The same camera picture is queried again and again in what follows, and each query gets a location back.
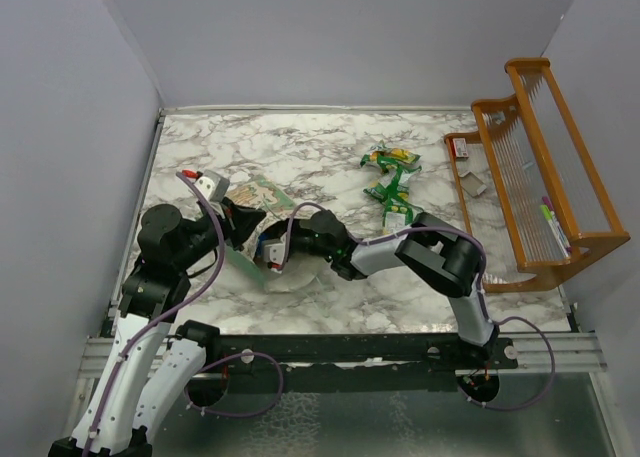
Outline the green printed paper bag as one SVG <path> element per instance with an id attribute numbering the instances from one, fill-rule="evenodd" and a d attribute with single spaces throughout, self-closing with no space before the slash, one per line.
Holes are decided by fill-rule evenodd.
<path id="1" fill-rule="evenodd" d="M 262 175 L 236 186 L 226 196 L 236 205 L 257 208 L 266 212 L 266 217 L 258 224 L 240 251 L 227 248 L 226 262 L 233 265 L 245 277 L 260 287 L 265 293 L 291 293 L 309 285 L 320 272 L 321 261 L 315 257 L 289 256 L 292 261 L 281 274 L 272 272 L 259 255 L 261 242 L 268 239 L 265 232 L 275 231 L 278 238 L 286 231 L 277 230 L 276 224 L 286 221 L 296 203 L 275 183 Z"/>

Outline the yellow green snack packet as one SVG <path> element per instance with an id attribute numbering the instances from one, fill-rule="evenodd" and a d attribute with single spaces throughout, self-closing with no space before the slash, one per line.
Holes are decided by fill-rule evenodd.
<path id="1" fill-rule="evenodd" d="M 421 155 L 410 150 L 389 147 L 383 140 L 372 145 L 361 157 L 360 167 L 376 167 L 382 174 L 388 173 L 398 167 L 415 167 L 421 159 Z"/>

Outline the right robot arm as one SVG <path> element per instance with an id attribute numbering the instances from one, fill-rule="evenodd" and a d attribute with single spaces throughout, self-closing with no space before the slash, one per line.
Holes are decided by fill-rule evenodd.
<path id="1" fill-rule="evenodd" d="M 448 299 L 457 322 L 461 360 L 481 368 L 494 358 L 499 326 L 489 317 L 484 299 L 484 249 L 441 219 L 422 212 L 391 234 L 362 240 L 350 234 L 335 214 L 320 210 L 307 219 L 279 221 L 259 238 L 257 257 L 275 272 L 281 272 L 295 254 L 324 259 L 348 281 L 393 268 L 410 269 Z"/>

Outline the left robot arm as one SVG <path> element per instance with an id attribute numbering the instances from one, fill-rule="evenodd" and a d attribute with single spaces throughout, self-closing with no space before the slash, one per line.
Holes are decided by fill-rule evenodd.
<path id="1" fill-rule="evenodd" d="M 220 208 L 186 219 L 171 204 L 141 218 L 140 254 L 122 285 L 120 319 L 99 383 L 71 435 L 54 442 L 52 456 L 149 456 L 160 424 L 197 371 L 220 362 L 220 331 L 190 321 L 167 362 L 151 368 L 191 287 L 188 270 L 210 252 L 238 250 L 266 213 L 223 199 Z"/>

